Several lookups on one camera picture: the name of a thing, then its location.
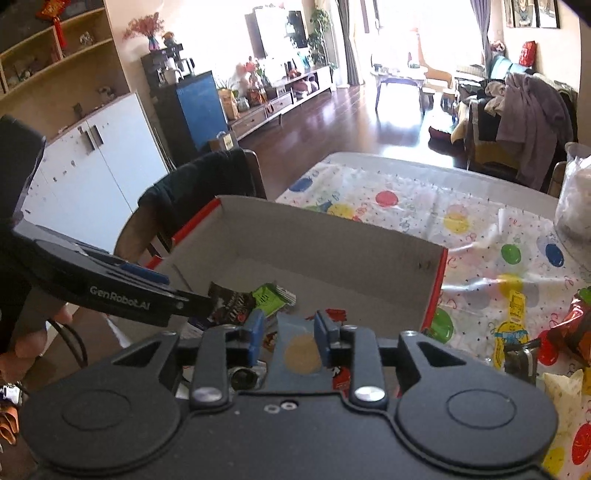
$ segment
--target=red polka dot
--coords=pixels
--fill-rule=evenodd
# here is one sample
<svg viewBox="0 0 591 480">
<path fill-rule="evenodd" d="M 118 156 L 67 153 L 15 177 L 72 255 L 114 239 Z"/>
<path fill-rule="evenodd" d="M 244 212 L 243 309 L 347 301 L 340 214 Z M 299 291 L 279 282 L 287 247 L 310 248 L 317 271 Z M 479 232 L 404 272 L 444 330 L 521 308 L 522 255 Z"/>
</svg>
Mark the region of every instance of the red polka dot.
<svg viewBox="0 0 591 480">
<path fill-rule="evenodd" d="M 548 330 L 544 330 L 540 333 L 539 339 L 542 340 L 542 345 L 538 353 L 538 361 L 547 367 L 554 365 L 558 360 L 558 350 L 552 343 L 547 339 Z"/>
<path fill-rule="evenodd" d="M 591 425 L 584 424 L 574 436 L 572 458 L 575 465 L 581 465 L 591 452 Z"/>
<path fill-rule="evenodd" d="M 398 197 L 394 192 L 384 190 L 375 196 L 375 201 L 380 207 L 393 207 L 398 204 Z"/>
</svg>

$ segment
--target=blue polka dot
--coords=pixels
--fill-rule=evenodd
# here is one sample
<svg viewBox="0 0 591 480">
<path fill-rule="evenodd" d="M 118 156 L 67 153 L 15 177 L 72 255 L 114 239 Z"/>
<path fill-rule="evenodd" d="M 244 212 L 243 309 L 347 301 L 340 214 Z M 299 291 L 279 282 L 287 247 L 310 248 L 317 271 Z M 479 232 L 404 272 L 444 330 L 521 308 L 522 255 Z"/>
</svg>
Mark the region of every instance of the blue polka dot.
<svg viewBox="0 0 591 480">
<path fill-rule="evenodd" d="M 312 185 L 312 179 L 309 177 L 304 177 L 302 179 L 299 179 L 297 182 L 295 182 L 290 187 L 290 191 L 291 192 L 305 192 L 307 189 L 310 188 L 311 185 Z"/>
<path fill-rule="evenodd" d="M 328 202 L 324 202 L 322 205 L 318 205 L 319 211 L 324 213 L 327 213 L 330 207 L 332 207 L 332 202 L 330 200 Z"/>
<path fill-rule="evenodd" d="M 548 261 L 555 267 L 562 267 L 564 265 L 564 255 L 556 244 L 546 245 L 546 257 Z"/>
</svg>

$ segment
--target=blue cabinet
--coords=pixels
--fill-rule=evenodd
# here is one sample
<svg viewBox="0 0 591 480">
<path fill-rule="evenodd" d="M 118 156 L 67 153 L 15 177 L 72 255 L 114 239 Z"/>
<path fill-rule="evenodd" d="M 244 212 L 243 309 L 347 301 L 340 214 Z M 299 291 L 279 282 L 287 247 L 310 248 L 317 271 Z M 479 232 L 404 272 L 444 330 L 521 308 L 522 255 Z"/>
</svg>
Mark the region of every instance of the blue cabinet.
<svg viewBox="0 0 591 480">
<path fill-rule="evenodd" d="M 177 166 L 206 152 L 207 142 L 228 129 L 212 72 L 158 89 L 152 95 Z"/>
</svg>

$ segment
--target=polka dot tablecloth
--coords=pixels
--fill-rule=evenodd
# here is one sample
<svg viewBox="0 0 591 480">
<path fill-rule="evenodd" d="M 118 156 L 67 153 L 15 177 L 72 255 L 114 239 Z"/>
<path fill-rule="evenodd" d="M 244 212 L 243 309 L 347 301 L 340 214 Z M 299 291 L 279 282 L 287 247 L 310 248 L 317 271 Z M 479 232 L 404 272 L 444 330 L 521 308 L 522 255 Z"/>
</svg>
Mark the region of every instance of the polka dot tablecloth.
<svg viewBox="0 0 591 480">
<path fill-rule="evenodd" d="M 316 165 L 277 201 L 447 247 L 443 288 L 431 327 L 439 341 L 502 368 L 503 342 L 541 336 L 538 374 L 570 375 L 580 368 L 545 341 L 549 328 L 568 312 L 573 294 L 591 283 L 589 273 L 560 245 L 551 220 L 479 198 L 477 192 L 329 163 Z M 512 292 L 525 296 L 521 324 L 509 318 Z M 583 396 L 580 411 L 572 414 L 578 430 L 571 438 L 559 439 L 562 444 L 553 445 L 553 456 L 547 458 L 548 469 L 558 478 L 579 480 L 591 472 L 587 400 L 591 405 L 591 396 Z"/>
</svg>

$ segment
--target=wooden chair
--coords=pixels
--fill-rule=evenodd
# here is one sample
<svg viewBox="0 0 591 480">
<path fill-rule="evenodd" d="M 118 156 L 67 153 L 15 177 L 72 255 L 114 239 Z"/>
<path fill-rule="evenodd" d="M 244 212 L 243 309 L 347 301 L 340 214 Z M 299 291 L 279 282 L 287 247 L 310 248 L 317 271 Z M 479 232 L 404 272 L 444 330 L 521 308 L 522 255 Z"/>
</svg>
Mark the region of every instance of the wooden chair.
<svg viewBox="0 0 591 480">
<path fill-rule="evenodd" d="M 256 154 L 245 150 L 248 168 L 255 184 L 256 196 L 266 199 L 261 168 Z M 115 255 L 131 263 L 147 263 L 155 254 L 167 255 L 173 247 L 170 237 L 163 234 L 156 212 L 151 205 L 141 205 L 121 230 L 115 245 Z"/>
<path fill-rule="evenodd" d="M 434 69 L 425 61 L 425 57 L 423 56 L 423 47 L 421 46 L 420 33 L 417 33 L 417 42 L 418 62 L 422 66 L 427 67 L 427 73 L 425 74 L 427 81 L 425 82 L 425 86 L 435 89 L 438 92 L 442 92 L 444 88 L 451 88 L 453 83 L 453 75 L 450 72 Z"/>
</svg>

